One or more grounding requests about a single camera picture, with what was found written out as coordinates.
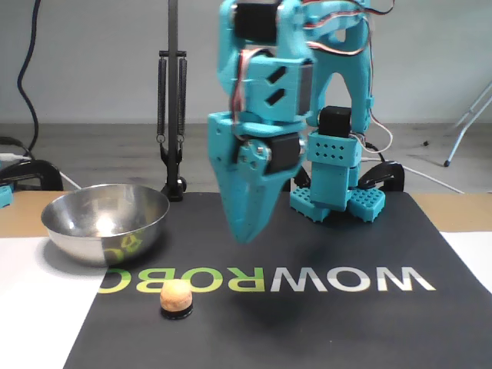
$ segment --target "white wall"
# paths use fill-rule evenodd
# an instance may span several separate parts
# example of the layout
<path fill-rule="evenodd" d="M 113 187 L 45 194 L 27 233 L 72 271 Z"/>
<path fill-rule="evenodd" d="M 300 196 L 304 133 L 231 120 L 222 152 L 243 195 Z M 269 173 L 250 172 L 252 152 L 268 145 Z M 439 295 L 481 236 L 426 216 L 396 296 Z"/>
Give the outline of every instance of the white wall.
<path fill-rule="evenodd" d="M 389 2 L 373 0 L 373 6 Z M 33 3 L 0 1 L 0 122 L 31 121 L 15 83 Z M 215 75 L 220 3 L 180 1 L 189 121 L 227 108 Z M 390 15 L 375 18 L 379 119 L 459 118 L 492 79 L 491 19 L 491 0 L 397 0 Z M 40 122 L 155 122 L 158 50 L 167 48 L 166 31 L 163 0 L 42 0 L 38 43 L 24 83 Z M 327 100 L 348 103 L 339 78 Z M 482 121 L 492 121 L 492 108 Z"/>

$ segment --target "turquoise base block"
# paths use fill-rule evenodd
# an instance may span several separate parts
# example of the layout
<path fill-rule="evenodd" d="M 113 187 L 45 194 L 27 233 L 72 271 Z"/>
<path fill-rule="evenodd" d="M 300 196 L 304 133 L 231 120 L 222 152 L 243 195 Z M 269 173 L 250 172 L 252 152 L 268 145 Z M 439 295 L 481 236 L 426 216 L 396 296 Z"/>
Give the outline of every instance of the turquoise base block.
<path fill-rule="evenodd" d="M 318 208 L 311 203 L 310 193 L 311 190 L 309 188 L 296 188 L 293 190 L 291 192 L 291 207 L 312 221 L 323 221 L 330 214 L 330 209 Z"/>
<path fill-rule="evenodd" d="M 355 217 L 363 221 L 374 221 L 384 208 L 386 196 L 376 188 L 370 190 L 354 190 L 348 201 L 347 209 Z"/>
<path fill-rule="evenodd" d="M 10 186 L 0 187 L 0 208 L 10 205 L 14 201 L 14 195 Z"/>
<path fill-rule="evenodd" d="M 320 208 L 313 204 L 310 196 L 309 188 L 296 188 L 291 192 L 291 208 L 314 222 L 321 222 L 330 214 L 330 209 Z M 373 222 L 383 210 L 385 201 L 384 192 L 376 188 L 353 190 L 347 209 L 353 216 L 363 221 Z"/>

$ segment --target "white table surface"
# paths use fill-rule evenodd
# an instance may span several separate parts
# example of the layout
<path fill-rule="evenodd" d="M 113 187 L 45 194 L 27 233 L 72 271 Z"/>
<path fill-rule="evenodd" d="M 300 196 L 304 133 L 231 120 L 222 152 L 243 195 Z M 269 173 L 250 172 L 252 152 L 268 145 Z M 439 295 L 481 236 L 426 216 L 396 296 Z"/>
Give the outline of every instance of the white table surface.
<path fill-rule="evenodd" d="M 492 232 L 442 235 L 492 294 Z M 78 266 L 53 247 L 0 238 L 2 369 L 62 369 L 104 278 L 105 268 Z"/>

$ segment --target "white letter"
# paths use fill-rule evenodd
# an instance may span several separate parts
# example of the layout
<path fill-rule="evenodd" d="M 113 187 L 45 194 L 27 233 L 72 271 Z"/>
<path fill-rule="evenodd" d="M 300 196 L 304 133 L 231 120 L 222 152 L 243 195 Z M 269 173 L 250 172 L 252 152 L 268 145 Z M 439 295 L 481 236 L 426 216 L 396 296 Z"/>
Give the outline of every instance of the white letter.
<path fill-rule="evenodd" d="M 292 289 L 296 292 L 303 292 L 304 287 L 306 286 L 306 276 L 309 274 L 311 279 L 313 280 L 314 286 L 316 286 L 317 290 L 320 292 L 327 292 L 326 287 L 321 283 L 320 278 L 314 273 L 312 268 L 302 268 L 301 275 L 299 276 L 299 282 L 295 283 L 291 274 L 287 270 L 287 268 L 277 268 L 275 270 L 274 281 L 271 284 L 271 292 L 279 292 L 280 291 L 280 283 L 282 281 L 282 276 L 287 279 L 287 282 L 291 285 Z"/>
<path fill-rule="evenodd" d="M 413 268 L 402 267 L 401 275 L 403 277 L 403 282 L 400 282 L 393 273 L 391 273 L 386 267 L 377 267 L 377 289 L 379 291 L 387 291 L 386 276 L 395 283 L 402 291 L 412 291 L 412 280 L 411 276 L 415 278 L 415 281 L 421 284 L 423 288 L 428 291 L 436 291 L 434 287 L 431 286 L 429 282 L 421 277 Z"/>
<path fill-rule="evenodd" d="M 337 276 L 338 273 L 341 271 L 349 271 L 352 273 L 355 273 L 360 279 L 361 282 L 359 283 L 358 286 L 344 286 L 340 281 L 338 280 Z M 334 268 L 331 269 L 328 274 L 327 274 L 328 282 L 330 284 L 337 288 L 340 291 L 346 291 L 346 292 L 360 292 L 363 290 L 367 290 L 369 286 L 371 285 L 371 279 L 369 279 L 369 276 L 365 274 L 363 271 L 359 271 L 356 268 L 349 268 L 349 267 L 339 267 L 339 268 Z"/>

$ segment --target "wooden table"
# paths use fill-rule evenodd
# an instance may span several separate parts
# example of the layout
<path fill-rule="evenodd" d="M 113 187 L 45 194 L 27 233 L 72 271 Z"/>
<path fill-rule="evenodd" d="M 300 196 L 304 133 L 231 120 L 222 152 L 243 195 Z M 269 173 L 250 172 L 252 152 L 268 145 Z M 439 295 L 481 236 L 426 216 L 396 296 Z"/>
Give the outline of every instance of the wooden table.
<path fill-rule="evenodd" d="M 0 209 L 0 238 L 47 236 L 41 212 L 50 201 L 63 194 L 15 193 L 14 203 Z M 492 194 L 413 194 L 412 197 L 439 231 L 492 231 Z"/>

